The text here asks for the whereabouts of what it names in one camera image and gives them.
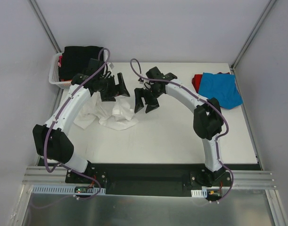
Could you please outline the white t shirt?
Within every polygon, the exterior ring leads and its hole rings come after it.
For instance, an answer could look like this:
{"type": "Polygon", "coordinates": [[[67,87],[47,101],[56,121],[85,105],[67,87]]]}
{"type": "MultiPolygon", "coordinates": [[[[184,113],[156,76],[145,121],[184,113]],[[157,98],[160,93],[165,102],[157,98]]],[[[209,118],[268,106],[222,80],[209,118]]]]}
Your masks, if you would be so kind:
{"type": "Polygon", "coordinates": [[[95,120],[101,126],[116,131],[128,129],[139,122],[125,98],[118,97],[114,102],[103,102],[100,93],[89,98],[76,116],[74,124],[86,129],[95,120]]]}

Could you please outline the red t shirt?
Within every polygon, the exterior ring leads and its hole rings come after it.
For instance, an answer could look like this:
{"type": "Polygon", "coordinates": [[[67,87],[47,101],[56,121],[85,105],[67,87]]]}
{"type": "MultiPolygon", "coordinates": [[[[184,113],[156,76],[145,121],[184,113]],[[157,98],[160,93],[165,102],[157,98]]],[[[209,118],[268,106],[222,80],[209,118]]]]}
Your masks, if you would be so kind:
{"type": "Polygon", "coordinates": [[[235,86],[235,78],[230,73],[195,74],[191,82],[197,93],[220,92],[235,86]]]}

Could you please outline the white plastic basket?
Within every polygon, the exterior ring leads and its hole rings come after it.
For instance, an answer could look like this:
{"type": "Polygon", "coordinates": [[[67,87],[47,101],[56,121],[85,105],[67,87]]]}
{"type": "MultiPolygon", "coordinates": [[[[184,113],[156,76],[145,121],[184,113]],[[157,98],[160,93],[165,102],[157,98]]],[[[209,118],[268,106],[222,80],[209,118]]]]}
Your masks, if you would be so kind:
{"type": "MultiPolygon", "coordinates": [[[[58,86],[61,89],[67,89],[70,87],[71,80],[70,81],[59,81],[59,76],[58,76],[58,57],[62,55],[63,52],[57,53],[52,57],[51,61],[51,66],[49,70],[49,83],[58,86]]],[[[99,52],[98,59],[101,61],[105,61],[108,57],[108,52],[104,49],[102,49],[99,52]]],[[[89,68],[89,64],[87,68],[85,68],[81,73],[87,72],[89,68]]]]}

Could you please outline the blue t shirt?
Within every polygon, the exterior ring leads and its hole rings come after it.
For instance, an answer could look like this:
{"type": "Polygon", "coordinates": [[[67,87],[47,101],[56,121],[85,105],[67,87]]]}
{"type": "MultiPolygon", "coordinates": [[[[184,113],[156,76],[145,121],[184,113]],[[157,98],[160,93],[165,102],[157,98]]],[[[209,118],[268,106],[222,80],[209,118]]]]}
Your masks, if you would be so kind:
{"type": "Polygon", "coordinates": [[[230,90],[220,91],[220,92],[203,92],[198,93],[201,96],[207,97],[208,99],[216,98],[220,104],[220,107],[224,109],[233,109],[243,104],[241,95],[238,92],[236,81],[234,88],[230,90]]]}

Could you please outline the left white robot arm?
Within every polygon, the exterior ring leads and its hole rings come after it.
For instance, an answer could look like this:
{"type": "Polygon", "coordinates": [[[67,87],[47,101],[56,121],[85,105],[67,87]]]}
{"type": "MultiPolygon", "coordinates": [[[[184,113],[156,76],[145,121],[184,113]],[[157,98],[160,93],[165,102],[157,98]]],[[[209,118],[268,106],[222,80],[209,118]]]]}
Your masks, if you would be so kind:
{"type": "Polygon", "coordinates": [[[90,59],[88,67],[72,78],[63,104],[44,125],[37,124],[33,128],[36,151],[45,164],[47,160],[54,160],[77,171],[76,177],[82,183],[90,182],[93,172],[90,162],[74,152],[68,133],[79,111],[95,92],[100,93],[102,101],[130,96],[122,73],[112,75],[106,63],[90,59]]]}

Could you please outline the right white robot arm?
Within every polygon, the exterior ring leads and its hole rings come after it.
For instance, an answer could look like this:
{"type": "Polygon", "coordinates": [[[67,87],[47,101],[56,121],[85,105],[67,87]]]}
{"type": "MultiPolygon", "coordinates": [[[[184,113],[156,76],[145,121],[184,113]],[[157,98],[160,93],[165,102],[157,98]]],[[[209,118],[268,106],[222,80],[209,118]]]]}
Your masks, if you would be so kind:
{"type": "Polygon", "coordinates": [[[139,78],[142,88],[135,88],[135,113],[145,109],[149,113],[159,107],[158,98],[167,94],[193,113],[193,129],[202,139],[205,153],[205,169],[195,176],[198,184],[215,186],[222,180],[225,169],[221,164],[218,136],[222,131],[223,119],[216,98],[199,97],[184,87],[173,73],[163,74],[157,67],[146,72],[147,78],[139,78]]]}

